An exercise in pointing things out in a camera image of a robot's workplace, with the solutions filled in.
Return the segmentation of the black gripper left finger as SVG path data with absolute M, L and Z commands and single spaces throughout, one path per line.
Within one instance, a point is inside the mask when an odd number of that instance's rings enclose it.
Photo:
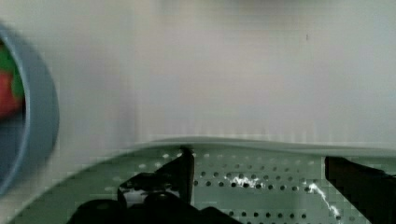
M 119 185 L 115 200 L 80 205 L 66 224 L 240 224 L 209 206 L 191 205 L 194 175 L 192 148 L 152 173 L 140 173 Z

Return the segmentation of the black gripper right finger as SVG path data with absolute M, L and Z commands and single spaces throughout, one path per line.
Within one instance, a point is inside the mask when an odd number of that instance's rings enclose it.
M 341 157 L 326 157 L 326 179 L 372 224 L 395 224 L 395 176 Z

